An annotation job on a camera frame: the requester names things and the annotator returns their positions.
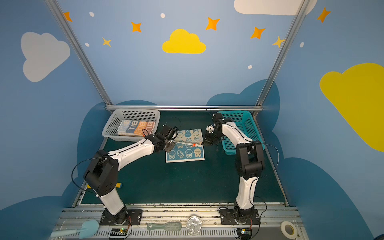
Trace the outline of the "blue patterned towel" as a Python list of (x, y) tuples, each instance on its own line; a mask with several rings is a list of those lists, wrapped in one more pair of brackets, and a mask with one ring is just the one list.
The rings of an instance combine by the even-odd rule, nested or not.
[(174, 139), (175, 147), (166, 153), (166, 163), (181, 163), (205, 160), (202, 146), (202, 130), (180, 130)]

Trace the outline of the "cream rabbit lettered towel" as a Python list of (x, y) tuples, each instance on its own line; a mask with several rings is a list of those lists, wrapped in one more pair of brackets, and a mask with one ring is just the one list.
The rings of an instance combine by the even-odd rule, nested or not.
[(123, 120), (117, 130), (119, 136), (144, 137), (153, 133), (156, 122)]

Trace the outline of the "white perforated plastic basket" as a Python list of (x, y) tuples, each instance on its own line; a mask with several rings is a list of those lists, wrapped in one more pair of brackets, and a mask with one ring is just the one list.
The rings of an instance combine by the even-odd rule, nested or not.
[(117, 109), (109, 117), (102, 136), (114, 141), (138, 142), (156, 132), (159, 120), (157, 110)]

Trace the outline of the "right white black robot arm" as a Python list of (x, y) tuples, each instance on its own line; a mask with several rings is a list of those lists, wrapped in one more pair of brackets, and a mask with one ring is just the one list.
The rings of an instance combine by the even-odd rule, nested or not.
[(206, 127), (203, 138), (204, 146), (220, 143), (227, 137), (236, 147), (235, 167), (240, 177), (239, 192), (235, 200), (235, 220), (244, 224), (255, 218), (254, 196), (256, 185), (265, 169), (262, 143), (247, 137), (233, 122), (219, 120)]

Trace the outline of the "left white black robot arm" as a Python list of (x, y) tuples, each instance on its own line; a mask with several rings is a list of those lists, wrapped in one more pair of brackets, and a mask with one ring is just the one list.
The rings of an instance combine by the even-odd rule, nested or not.
[(117, 191), (119, 171), (130, 163), (159, 151), (170, 152), (175, 146), (177, 130), (168, 133), (156, 133), (125, 148), (105, 152), (98, 151), (84, 174), (84, 180), (96, 193), (104, 205), (103, 216), (112, 225), (122, 226), (129, 223), (126, 205)]

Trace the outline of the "teal perforated plastic basket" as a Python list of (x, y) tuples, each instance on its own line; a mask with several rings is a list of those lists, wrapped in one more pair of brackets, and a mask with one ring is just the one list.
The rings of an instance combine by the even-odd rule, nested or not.
[[(253, 116), (248, 111), (220, 111), (224, 119), (232, 119), (233, 122), (237, 125), (238, 129), (242, 131), (248, 138), (253, 141), (259, 141), (263, 143), (264, 141), (261, 138), (260, 132), (257, 128), (257, 125), (253, 119)], [(226, 155), (235, 155), (236, 147), (229, 140), (229, 138), (224, 137), (222, 141), (223, 149)]]

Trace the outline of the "green plastic brush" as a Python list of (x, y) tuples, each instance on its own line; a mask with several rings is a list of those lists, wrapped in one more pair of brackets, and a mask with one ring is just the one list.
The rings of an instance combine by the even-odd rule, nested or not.
[(168, 222), (165, 224), (156, 224), (156, 223), (148, 223), (147, 230), (165, 230), (168, 232), (178, 232), (181, 231), (182, 224), (180, 222)]

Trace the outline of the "small circuit board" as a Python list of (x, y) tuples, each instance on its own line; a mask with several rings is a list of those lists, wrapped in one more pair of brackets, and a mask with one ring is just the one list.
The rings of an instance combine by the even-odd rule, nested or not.
[(123, 240), (128, 236), (126, 228), (112, 228), (109, 234), (109, 240)]
[(237, 228), (236, 229), (237, 240), (250, 240), (252, 237), (252, 230), (246, 228)]

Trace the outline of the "right small circuit board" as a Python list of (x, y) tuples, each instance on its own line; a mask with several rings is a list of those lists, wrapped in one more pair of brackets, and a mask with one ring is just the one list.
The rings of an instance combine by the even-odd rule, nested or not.
[(237, 228), (236, 229), (237, 240), (250, 240), (252, 237), (252, 230), (246, 228)]

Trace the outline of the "white tape roll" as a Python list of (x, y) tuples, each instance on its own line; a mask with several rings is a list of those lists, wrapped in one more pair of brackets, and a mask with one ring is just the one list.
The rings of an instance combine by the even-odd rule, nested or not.
[(298, 230), (296, 226), (289, 221), (283, 221), (280, 224), (282, 234), (289, 240), (295, 240), (298, 237)]

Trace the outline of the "aluminium frame back bar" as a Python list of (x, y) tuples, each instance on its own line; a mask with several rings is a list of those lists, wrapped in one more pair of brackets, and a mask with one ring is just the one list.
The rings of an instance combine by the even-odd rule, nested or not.
[(107, 105), (107, 111), (114, 111), (117, 109), (147, 109), (164, 112), (204, 112), (205, 110), (211, 111), (250, 111), (260, 112), (263, 110), (262, 106), (150, 106), (150, 105)]

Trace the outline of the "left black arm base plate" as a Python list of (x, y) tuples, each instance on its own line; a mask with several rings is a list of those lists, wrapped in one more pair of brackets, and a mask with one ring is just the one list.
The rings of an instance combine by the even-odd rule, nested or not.
[(116, 216), (108, 210), (104, 210), (100, 220), (100, 226), (138, 226), (142, 219), (142, 210), (122, 210)]

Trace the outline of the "aluminium front rail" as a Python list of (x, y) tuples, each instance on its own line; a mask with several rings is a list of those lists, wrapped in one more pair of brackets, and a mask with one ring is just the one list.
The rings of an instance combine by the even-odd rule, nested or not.
[(87, 221), (97, 221), (100, 226), (92, 240), (139, 239), (239, 239), (240, 231), (251, 232), (255, 240), (307, 240), (299, 211), (282, 203), (257, 203), (260, 217), (238, 224), (229, 214), (229, 203), (192, 204), (131, 204), (131, 215), (125, 225), (111, 225), (103, 216), (101, 205), (79, 205), (64, 209), (54, 227), (54, 232), (72, 231), (63, 240), (77, 240), (80, 229)]

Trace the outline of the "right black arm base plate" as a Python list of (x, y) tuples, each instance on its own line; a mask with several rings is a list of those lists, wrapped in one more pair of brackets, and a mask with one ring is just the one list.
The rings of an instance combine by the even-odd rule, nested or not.
[(258, 210), (219, 209), (222, 225), (258, 225), (261, 223)]

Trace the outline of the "aluminium frame post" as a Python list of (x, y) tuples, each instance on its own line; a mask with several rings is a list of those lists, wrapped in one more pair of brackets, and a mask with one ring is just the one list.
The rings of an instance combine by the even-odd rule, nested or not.
[(310, 5), (310, 2), (309, 0), (304, 0), (301, 2), (301, 4), (299, 5), (299, 9), (292, 21), (292, 24), (288, 30), (288, 33), (286, 35), (286, 40), (283, 42), (283, 46), (280, 48), (279, 50), (279, 54), (276, 58), (276, 61), (273, 65), (273, 68), (267, 78), (267, 81), (265, 82), (264, 86), (263, 86), (263, 89), (258, 97), (258, 100), (257, 100), (257, 103), (256, 103), (256, 107), (257, 109), (262, 109), (263, 108), (263, 104), (268, 96), (268, 93), (270, 92), (271, 88), (272, 88), (272, 85), (274, 83), (274, 81), (276, 80), (278, 74), (279, 74), (279, 71), (284, 63), (284, 60), (291, 48), (291, 45), (293, 44), (293, 41), (306, 17), (306, 11), (307, 9), (309, 8), (309, 5)]
[(111, 98), (107, 94), (107, 91), (104, 88), (99, 76), (97, 75), (89, 58), (87, 57), (85, 51), (83, 50), (81, 43), (79, 42), (73, 29), (71, 28), (70, 22), (66, 19), (65, 14), (60, 7), (60, 4), (58, 3), (58, 1), (53, 1), (53, 0), (45, 0), (45, 3), (47, 4), (48, 8), (50, 9), (51, 13), (55, 17), (63, 33), (67, 37), (71, 46), (73, 47), (76, 55), (78, 56), (81, 64), (83, 65), (85, 71), (87, 72), (88, 76), (90, 77), (91, 81), (96, 87), (104, 103), (106, 105), (112, 105), (113, 103)]

